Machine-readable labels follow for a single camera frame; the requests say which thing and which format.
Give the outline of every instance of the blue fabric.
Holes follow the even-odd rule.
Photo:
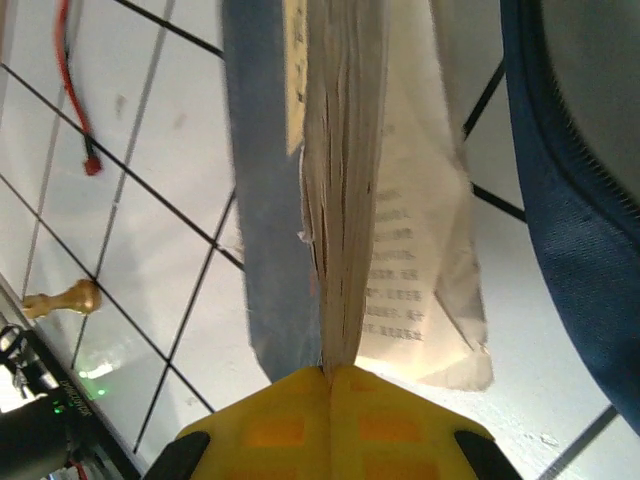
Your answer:
[[[584,364],[640,434],[640,209],[623,205],[610,179],[594,173],[597,159],[576,146],[549,76],[539,2],[503,0],[502,25],[518,174],[538,262]]]

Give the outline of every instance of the yellow plastic part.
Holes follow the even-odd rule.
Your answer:
[[[475,480],[454,432],[480,425],[357,367],[305,368],[185,428],[211,442],[192,480]]]

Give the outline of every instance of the wooden handle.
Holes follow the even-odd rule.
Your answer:
[[[48,315],[53,310],[73,310],[89,315],[100,308],[101,304],[102,295],[98,286],[91,280],[82,279],[59,295],[27,295],[22,302],[22,311],[27,318],[33,320]]]

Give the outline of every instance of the white tile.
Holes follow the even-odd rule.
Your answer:
[[[140,442],[138,458],[145,467],[150,467],[184,427],[207,415],[207,407],[180,377],[169,370]]]
[[[121,169],[103,157],[99,175],[85,174],[82,135],[61,121],[42,216],[82,264],[95,272]]]
[[[133,0],[131,3],[162,18],[167,0]]]
[[[558,477],[558,480],[638,478],[640,437],[618,417]]]
[[[0,124],[0,173],[38,209],[55,113],[9,78]]]
[[[125,182],[100,281],[166,354],[208,248],[139,184]]]
[[[453,80],[462,119],[473,110],[502,58],[500,0],[454,0]]]
[[[608,402],[565,333],[526,226],[480,200],[475,224],[495,383],[481,393],[403,386],[482,423],[533,480]]]
[[[504,200],[523,207],[505,80],[466,141],[471,179]]]
[[[238,204],[235,200],[231,204],[227,221],[220,232],[218,245],[239,261],[244,261],[242,233],[240,232],[240,225],[238,223]]]
[[[22,294],[36,217],[0,180],[0,274]]]
[[[53,50],[53,25],[58,2],[17,1],[8,59],[12,70],[56,103],[62,82]]]
[[[223,71],[222,60],[167,33],[131,161],[210,235],[233,186]]]
[[[75,285],[85,273],[56,239],[42,226],[34,250],[27,295],[58,295]],[[36,330],[65,366],[71,366],[83,316],[57,310],[35,321]]]
[[[221,0],[177,0],[171,23],[222,48]]]
[[[105,298],[80,343],[75,371],[88,396],[132,448],[160,381],[164,360]]]
[[[215,254],[174,360],[220,410],[269,385],[250,345],[243,275]]]
[[[117,2],[84,2],[71,73],[96,139],[121,160],[159,31]],[[63,110],[77,120],[69,102]]]

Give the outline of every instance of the red wire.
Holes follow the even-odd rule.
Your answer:
[[[71,462],[71,465],[73,465],[73,467],[77,470],[80,480],[89,480],[89,477],[87,477],[87,472],[84,471],[84,467],[82,465],[76,462]]]
[[[91,124],[89,123],[89,118],[85,113],[76,92],[73,88],[73,82],[71,81],[71,73],[69,72],[69,64],[67,63],[67,51],[66,51],[66,30],[67,30],[67,17],[69,15],[69,0],[60,0],[60,7],[58,11],[58,18],[55,24],[55,32],[54,32],[54,45],[56,52],[56,59],[58,61],[58,68],[60,69],[60,74],[62,75],[62,83],[64,85],[64,89],[69,95],[69,99],[71,100],[71,105],[73,105],[73,109],[78,115],[78,119],[80,120],[80,128],[82,129],[82,133],[91,137]],[[100,165],[100,160],[92,154],[92,152],[87,152],[89,158],[87,158],[84,167],[87,175],[95,175],[98,173],[102,166]]]

